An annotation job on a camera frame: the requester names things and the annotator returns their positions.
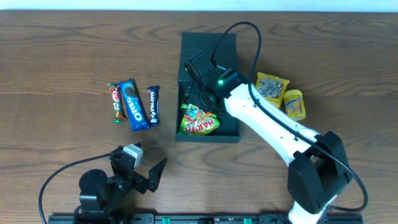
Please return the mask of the red green KitKat bar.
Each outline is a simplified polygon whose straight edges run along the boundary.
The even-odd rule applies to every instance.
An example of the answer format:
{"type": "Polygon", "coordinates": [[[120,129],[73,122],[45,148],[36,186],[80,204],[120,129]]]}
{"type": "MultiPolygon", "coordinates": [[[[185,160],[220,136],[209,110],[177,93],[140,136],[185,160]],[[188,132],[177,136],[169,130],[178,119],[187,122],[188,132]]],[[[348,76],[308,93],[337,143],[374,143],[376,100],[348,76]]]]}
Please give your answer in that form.
{"type": "Polygon", "coordinates": [[[111,96],[113,99],[113,109],[115,115],[114,123],[120,123],[127,120],[122,106],[121,91],[119,86],[117,84],[109,83],[108,88],[111,91],[111,96]]]}

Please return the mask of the green Haribo gummy bag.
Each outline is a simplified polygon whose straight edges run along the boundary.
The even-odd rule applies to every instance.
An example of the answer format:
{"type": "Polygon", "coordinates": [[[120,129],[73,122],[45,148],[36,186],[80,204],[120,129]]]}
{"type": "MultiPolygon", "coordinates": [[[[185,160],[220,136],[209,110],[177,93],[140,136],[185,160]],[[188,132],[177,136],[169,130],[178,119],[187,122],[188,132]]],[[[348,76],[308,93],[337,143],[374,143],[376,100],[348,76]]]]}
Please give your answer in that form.
{"type": "Polygon", "coordinates": [[[182,104],[181,109],[183,109],[183,118],[178,134],[204,136],[220,126],[215,114],[205,112],[198,106],[182,104]]]}

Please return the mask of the blue Dairy Milk bar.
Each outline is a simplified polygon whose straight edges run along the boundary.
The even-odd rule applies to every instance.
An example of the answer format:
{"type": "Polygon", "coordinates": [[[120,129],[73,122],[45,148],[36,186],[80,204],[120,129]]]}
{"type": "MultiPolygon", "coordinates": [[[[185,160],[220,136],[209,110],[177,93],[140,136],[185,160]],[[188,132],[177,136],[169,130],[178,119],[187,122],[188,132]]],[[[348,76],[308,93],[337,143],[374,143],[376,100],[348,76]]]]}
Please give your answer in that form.
{"type": "Polygon", "coordinates": [[[160,86],[150,86],[148,88],[149,99],[150,99],[150,125],[151,126],[158,126],[160,124],[159,89],[160,89],[160,86]]]}

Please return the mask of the blue Oreo cookie pack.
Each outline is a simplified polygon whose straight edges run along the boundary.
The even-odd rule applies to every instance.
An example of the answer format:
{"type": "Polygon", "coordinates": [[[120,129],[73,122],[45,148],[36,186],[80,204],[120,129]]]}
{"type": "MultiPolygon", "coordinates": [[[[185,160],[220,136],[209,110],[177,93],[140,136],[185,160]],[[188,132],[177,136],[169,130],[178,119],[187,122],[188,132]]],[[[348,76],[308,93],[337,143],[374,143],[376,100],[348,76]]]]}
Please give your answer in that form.
{"type": "Polygon", "coordinates": [[[126,104],[127,115],[132,131],[140,131],[150,128],[141,99],[136,90],[134,80],[130,78],[127,82],[118,83],[124,102],[126,104]]]}

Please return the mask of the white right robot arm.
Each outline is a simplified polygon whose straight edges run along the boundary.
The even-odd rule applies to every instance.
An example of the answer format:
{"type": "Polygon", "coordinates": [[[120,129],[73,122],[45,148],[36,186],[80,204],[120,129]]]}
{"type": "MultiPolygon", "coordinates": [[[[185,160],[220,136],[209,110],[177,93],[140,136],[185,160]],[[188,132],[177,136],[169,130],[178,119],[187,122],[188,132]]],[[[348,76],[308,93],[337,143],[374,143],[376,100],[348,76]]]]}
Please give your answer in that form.
{"type": "Polygon", "coordinates": [[[343,142],[335,133],[324,135],[302,126],[264,98],[235,69],[186,66],[193,83],[185,102],[211,113],[228,113],[244,122],[284,160],[289,168],[288,191],[294,206],[291,223],[318,223],[331,203],[352,181],[343,142]]]}

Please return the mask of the yellow Mentos jar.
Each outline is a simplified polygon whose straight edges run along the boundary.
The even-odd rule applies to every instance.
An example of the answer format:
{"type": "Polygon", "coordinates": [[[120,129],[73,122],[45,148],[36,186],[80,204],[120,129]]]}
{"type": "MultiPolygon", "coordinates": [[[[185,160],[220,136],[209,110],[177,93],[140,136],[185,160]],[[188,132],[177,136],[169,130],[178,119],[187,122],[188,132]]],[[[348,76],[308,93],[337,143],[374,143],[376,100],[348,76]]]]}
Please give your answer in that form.
{"type": "Polygon", "coordinates": [[[303,95],[300,90],[289,90],[284,94],[284,105],[287,116],[295,121],[306,118],[303,95]]]}

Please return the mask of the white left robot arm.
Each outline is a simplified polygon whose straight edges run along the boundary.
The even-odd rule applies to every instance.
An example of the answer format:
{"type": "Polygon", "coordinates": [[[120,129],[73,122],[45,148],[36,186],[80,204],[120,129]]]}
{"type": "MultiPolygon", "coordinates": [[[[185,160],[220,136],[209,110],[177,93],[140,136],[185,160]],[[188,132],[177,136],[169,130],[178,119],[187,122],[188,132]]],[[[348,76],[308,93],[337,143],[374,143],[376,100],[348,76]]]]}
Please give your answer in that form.
{"type": "Polygon", "coordinates": [[[155,192],[167,164],[166,158],[161,160],[144,177],[134,170],[143,153],[139,143],[119,146],[109,155],[113,176],[100,169],[85,172],[79,180],[81,214],[74,214],[73,223],[132,223],[134,216],[121,212],[119,204],[132,190],[155,192]]]}

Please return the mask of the yellow sunflower seed bag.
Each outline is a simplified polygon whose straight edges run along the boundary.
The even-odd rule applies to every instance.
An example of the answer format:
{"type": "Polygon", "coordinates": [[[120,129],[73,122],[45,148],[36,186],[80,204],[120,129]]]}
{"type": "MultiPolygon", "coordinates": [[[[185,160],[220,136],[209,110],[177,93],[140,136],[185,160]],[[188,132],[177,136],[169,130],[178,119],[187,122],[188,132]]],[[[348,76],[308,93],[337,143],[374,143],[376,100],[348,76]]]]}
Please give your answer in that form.
{"type": "Polygon", "coordinates": [[[280,108],[290,80],[265,73],[257,73],[256,90],[276,108],[280,108]]]}

